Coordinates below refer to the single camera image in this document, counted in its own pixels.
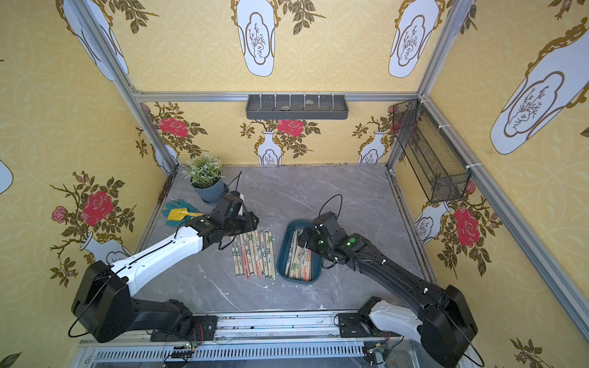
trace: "teal glove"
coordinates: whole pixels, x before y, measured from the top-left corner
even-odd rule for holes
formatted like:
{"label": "teal glove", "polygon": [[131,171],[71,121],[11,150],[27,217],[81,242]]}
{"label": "teal glove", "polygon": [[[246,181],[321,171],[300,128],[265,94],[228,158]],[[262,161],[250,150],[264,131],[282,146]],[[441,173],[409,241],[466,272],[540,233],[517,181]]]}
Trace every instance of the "teal glove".
{"label": "teal glove", "polygon": [[[200,212],[196,209],[196,207],[189,205],[188,203],[184,202],[183,200],[177,200],[177,201],[172,201],[172,202],[166,203],[166,208],[167,208],[167,210],[163,210],[161,212],[166,218],[168,218],[168,215],[170,214],[170,210],[173,210],[175,208],[188,208],[188,212],[197,212],[197,213]],[[191,219],[192,219],[192,216],[186,216],[181,221],[167,220],[166,225],[168,225],[170,227],[178,227],[181,223],[186,222]]]}

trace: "vase illustration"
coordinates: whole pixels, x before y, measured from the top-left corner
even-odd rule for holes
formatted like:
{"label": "vase illustration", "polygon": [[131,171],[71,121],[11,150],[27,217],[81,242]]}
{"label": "vase illustration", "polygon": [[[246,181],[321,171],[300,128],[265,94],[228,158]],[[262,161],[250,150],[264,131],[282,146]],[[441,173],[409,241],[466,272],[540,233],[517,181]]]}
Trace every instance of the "vase illustration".
{"label": "vase illustration", "polygon": [[131,252],[125,249],[121,243],[111,239],[100,244],[92,237],[92,233],[88,234],[88,238],[80,246],[80,250],[89,251],[94,255],[95,261],[103,261],[105,264],[131,257]]}
{"label": "vase illustration", "polygon": [[386,153],[386,147],[382,143],[382,138],[386,132],[374,132],[374,137],[370,137],[360,146],[359,164],[377,164]]}
{"label": "vase illustration", "polygon": [[234,8],[241,52],[252,74],[267,77],[274,68],[275,10],[267,0],[239,0]]}
{"label": "vase illustration", "polygon": [[263,137],[254,146],[261,166],[276,166],[282,163],[282,147],[274,142],[274,132],[262,132]]}
{"label": "vase illustration", "polygon": [[395,20],[397,30],[389,60],[389,74],[397,78],[411,74],[446,7],[444,2],[438,6],[436,0],[416,0],[408,6],[406,4],[404,1],[399,18]]}
{"label": "vase illustration", "polygon": [[583,18],[565,37],[551,41],[530,63],[523,82],[491,128],[491,142],[499,153],[515,151],[564,108],[584,101],[589,89],[586,22]]}
{"label": "vase illustration", "polygon": [[[92,0],[84,0],[88,7],[92,11],[92,15],[94,19],[96,19],[97,23],[100,26],[101,32],[107,37],[109,40],[108,46],[113,51],[114,55],[117,58],[117,61],[125,74],[128,74],[127,63],[123,58],[123,53],[121,52],[120,47],[118,46],[118,42],[108,20],[105,17],[104,10],[101,9],[98,5],[96,5]],[[92,59],[94,64],[100,69],[102,74],[109,81],[115,80],[115,76],[112,70],[104,63],[103,60],[100,60],[97,49],[98,47],[92,42],[92,40],[87,38],[87,35],[90,33],[86,26],[83,25],[84,22],[79,19],[78,12],[75,11],[74,8],[74,1],[73,0],[58,0],[58,10],[61,14],[61,17],[65,19],[65,21],[70,26],[71,32],[78,38],[84,50],[88,53],[88,56]]]}
{"label": "vase illustration", "polygon": [[0,161],[0,194],[4,193],[12,184],[12,171]]}
{"label": "vase illustration", "polygon": [[439,206],[429,205],[419,214],[415,220],[415,230],[422,244],[428,243],[442,230],[442,217],[450,212],[448,203],[441,202]]}
{"label": "vase illustration", "polygon": [[[180,157],[178,157],[178,154],[176,153],[176,151],[174,151],[174,149],[167,144],[165,144],[164,146],[166,147],[166,150],[170,153],[170,155],[174,159],[174,162],[176,163],[176,165],[180,165]],[[162,157],[161,153],[158,150],[156,150],[155,148],[154,148],[154,150],[155,150],[155,161],[157,162],[157,165],[159,167],[161,167],[161,169],[164,171],[164,174],[166,174],[166,176],[172,175],[171,172],[168,172],[168,170],[166,170],[166,167],[164,165],[164,158]]]}

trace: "blue plastic tray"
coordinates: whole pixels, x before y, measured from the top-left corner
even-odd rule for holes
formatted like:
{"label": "blue plastic tray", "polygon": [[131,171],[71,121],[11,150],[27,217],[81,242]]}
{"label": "blue plastic tray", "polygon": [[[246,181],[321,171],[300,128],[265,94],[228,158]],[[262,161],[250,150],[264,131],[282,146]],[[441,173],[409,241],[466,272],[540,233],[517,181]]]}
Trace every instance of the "blue plastic tray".
{"label": "blue plastic tray", "polygon": [[286,277],[284,275],[284,271],[286,271],[286,263],[289,258],[289,251],[290,251],[290,243],[293,240],[293,236],[296,230],[301,230],[305,227],[312,227],[313,223],[307,220],[295,220],[291,221],[290,224],[286,227],[286,231],[284,232],[284,237],[282,240],[282,246],[280,247],[280,252],[278,253],[278,259],[276,260],[276,270],[278,274],[282,276],[283,279],[289,281],[291,283],[296,284],[312,284],[321,275],[321,264],[323,259],[319,257],[316,253],[311,255],[311,278],[310,281],[302,281],[291,279],[290,277]]}

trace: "black mesh basket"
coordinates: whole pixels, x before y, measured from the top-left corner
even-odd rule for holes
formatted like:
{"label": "black mesh basket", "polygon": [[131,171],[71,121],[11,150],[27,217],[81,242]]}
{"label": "black mesh basket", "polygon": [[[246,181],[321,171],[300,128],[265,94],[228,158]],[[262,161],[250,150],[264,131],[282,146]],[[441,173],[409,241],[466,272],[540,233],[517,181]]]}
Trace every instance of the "black mesh basket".
{"label": "black mesh basket", "polygon": [[418,100],[393,107],[393,132],[431,203],[462,198],[471,172]]}

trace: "small shovel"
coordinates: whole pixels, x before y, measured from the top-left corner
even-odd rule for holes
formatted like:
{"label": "small shovel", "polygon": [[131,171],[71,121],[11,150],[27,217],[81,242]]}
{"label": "small shovel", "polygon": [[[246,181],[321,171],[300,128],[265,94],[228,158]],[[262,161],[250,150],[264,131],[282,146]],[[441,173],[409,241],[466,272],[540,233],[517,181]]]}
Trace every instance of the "small shovel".
{"label": "small shovel", "polygon": [[204,215],[204,213],[188,212],[188,208],[174,208],[173,210],[170,210],[168,220],[181,221],[186,216],[198,217],[202,215]]}

